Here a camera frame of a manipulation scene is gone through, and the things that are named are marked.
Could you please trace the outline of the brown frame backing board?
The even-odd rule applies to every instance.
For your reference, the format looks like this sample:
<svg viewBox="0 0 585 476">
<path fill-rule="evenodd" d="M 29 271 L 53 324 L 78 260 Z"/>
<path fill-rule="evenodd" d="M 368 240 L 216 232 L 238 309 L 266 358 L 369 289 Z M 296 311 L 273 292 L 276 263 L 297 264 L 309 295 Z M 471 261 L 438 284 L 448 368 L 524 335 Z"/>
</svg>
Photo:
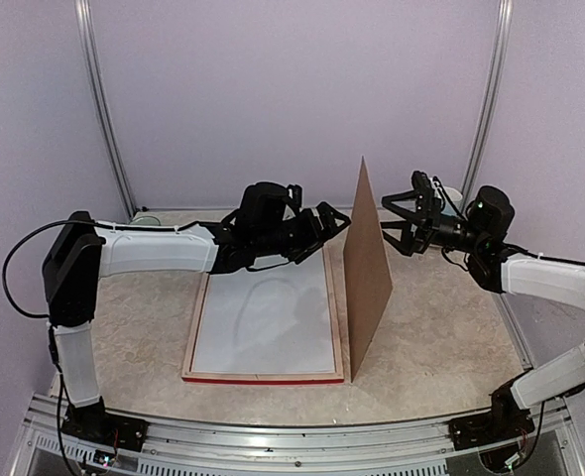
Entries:
<svg viewBox="0 0 585 476">
<path fill-rule="evenodd" d="M 350 375 L 356 378 L 393 292 L 393 280 L 365 162 L 343 249 Z"/>
</svg>

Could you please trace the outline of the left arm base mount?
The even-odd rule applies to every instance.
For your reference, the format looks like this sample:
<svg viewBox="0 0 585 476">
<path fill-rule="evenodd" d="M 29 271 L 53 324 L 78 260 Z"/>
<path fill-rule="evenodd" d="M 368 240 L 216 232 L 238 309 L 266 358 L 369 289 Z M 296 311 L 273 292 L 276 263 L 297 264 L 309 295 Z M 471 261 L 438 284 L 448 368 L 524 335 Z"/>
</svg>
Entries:
<svg viewBox="0 0 585 476">
<path fill-rule="evenodd" d="M 86 406 L 70 406 L 65 413 L 62 432 L 116 450 L 141 452 L 149 423 L 141 418 L 108 412 L 102 400 Z"/>
</svg>

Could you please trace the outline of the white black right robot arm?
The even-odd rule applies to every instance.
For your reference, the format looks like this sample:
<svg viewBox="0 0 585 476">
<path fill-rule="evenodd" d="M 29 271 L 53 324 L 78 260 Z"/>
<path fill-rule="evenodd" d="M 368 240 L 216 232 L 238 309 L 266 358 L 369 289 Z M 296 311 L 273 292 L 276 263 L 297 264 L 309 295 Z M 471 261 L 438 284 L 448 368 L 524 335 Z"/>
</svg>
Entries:
<svg viewBox="0 0 585 476">
<path fill-rule="evenodd" d="M 483 185 L 464 212 L 445 214 L 450 203 L 427 183 L 413 190 L 387 195 L 383 207 L 397 216 L 382 223 L 386 243 L 405 257 L 419 256 L 427 248 L 442 255 L 466 254 L 461 269 L 474 287 L 489 296 L 470 304 L 460 327 L 468 336 L 456 342 L 467 351 L 453 351 L 453 338 L 435 335 L 433 347 L 460 360 L 460 368 L 444 365 L 447 382 L 454 384 L 452 403 L 460 410 L 487 404 L 486 392 L 497 377 L 511 370 L 512 325 L 522 338 L 532 369 L 496 391 L 499 403 L 482 419 L 482 429 L 494 440 L 506 438 L 522 420 L 521 411 L 585 387 L 585 261 L 549 260 L 519 245 L 507 243 L 515 209 L 500 189 Z M 585 244 L 585 223 L 574 222 L 576 237 Z"/>
</svg>

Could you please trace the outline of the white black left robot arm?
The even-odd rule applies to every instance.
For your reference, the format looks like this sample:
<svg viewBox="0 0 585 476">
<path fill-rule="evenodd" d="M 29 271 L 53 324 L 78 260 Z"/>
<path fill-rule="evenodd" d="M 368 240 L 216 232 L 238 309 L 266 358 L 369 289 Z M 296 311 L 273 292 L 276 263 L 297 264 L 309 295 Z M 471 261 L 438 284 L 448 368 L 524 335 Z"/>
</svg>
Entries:
<svg viewBox="0 0 585 476">
<path fill-rule="evenodd" d="M 248 185 L 238 207 L 217 221 L 124 224 L 78 210 L 11 248 L 2 264 L 2 290 L 20 315 L 46 322 L 61 393 L 76 410 L 73 420 L 101 441 L 114 430 L 113 417 L 104 411 L 91 335 L 103 280 L 164 272 L 220 276 L 299 265 L 350 224 L 347 214 L 326 201 L 304 206 L 299 185 L 269 181 Z M 10 264 L 25 245 L 51 230 L 58 235 L 41 266 L 47 309 L 28 311 L 10 291 Z"/>
</svg>

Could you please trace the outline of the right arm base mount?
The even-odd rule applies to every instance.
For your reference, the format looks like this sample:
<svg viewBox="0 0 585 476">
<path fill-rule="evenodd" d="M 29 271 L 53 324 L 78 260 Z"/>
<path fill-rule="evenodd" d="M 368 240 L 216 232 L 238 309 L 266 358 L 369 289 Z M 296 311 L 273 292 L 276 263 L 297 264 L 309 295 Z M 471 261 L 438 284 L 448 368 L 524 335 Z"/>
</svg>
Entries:
<svg viewBox="0 0 585 476">
<path fill-rule="evenodd" d="M 487 411 L 453 418 L 448 427 L 456 451 L 494 444 L 535 431 L 530 410 L 518 406 L 511 386 L 503 386 L 491 395 L 491 406 Z"/>
</svg>

